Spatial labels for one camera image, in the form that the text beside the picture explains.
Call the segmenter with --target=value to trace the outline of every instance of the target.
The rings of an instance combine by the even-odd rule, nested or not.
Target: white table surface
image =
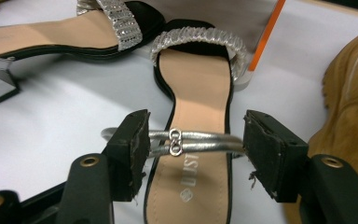
[[[74,17],[75,1],[11,0],[0,4],[0,26]],[[324,70],[358,35],[358,15],[287,0],[250,85],[236,91],[232,134],[242,137],[247,109],[270,114],[304,141],[326,118]],[[68,55],[14,63],[21,93],[0,104],[0,189],[26,200],[65,181],[77,157],[101,152],[100,132],[147,108],[151,129],[163,129],[172,102],[158,89],[152,63],[139,53],[108,63]],[[149,173],[152,161],[146,164]],[[247,158],[233,162],[231,223],[285,223],[282,208],[260,183],[251,190]],[[137,202],[115,203],[117,223],[143,223],[144,184]]]

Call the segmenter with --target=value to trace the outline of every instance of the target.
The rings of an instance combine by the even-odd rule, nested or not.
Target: rhinestone strap
[[[173,29],[169,32],[162,32],[153,42],[150,59],[156,66],[160,51],[171,46],[189,42],[206,42],[226,46],[229,50],[235,52],[234,57],[230,60],[231,75],[234,81],[245,73],[248,65],[245,58],[247,51],[242,39],[232,33],[227,33],[216,28],[184,27],[182,29]]]
[[[77,15],[102,9],[112,22],[118,40],[118,50],[129,49],[142,41],[142,32],[132,12],[121,0],[77,0]]]

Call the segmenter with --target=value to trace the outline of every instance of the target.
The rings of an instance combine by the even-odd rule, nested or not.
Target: insole
[[[230,92],[230,70],[225,58],[165,49],[160,53],[159,68],[176,99],[172,128],[225,132]],[[159,158],[147,200],[149,224],[226,223],[226,153]]]
[[[64,21],[0,27],[0,55],[46,45],[106,49],[117,45],[117,37],[112,22],[96,10]]]

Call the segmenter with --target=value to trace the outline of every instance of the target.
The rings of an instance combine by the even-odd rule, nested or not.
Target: tan suede boot
[[[324,97],[328,118],[310,139],[309,156],[337,156],[349,162],[358,173],[358,36],[327,68]],[[284,205],[288,223],[301,223],[298,209],[298,203]]]

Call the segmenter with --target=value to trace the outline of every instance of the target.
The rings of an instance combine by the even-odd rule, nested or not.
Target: black sandal
[[[77,17],[64,21],[0,27],[0,102],[19,92],[13,61],[50,53],[108,60],[152,40],[163,16],[143,2],[78,0]]]
[[[165,30],[156,38],[151,58],[156,82],[174,101],[167,130],[176,137],[168,141],[171,156],[155,159],[145,196],[145,222],[228,223],[229,148],[189,153],[180,130],[229,133],[233,82],[248,64],[246,49],[235,35],[203,21],[170,21]],[[231,60],[227,49],[235,53]],[[241,140],[237,147],[242,150]]]

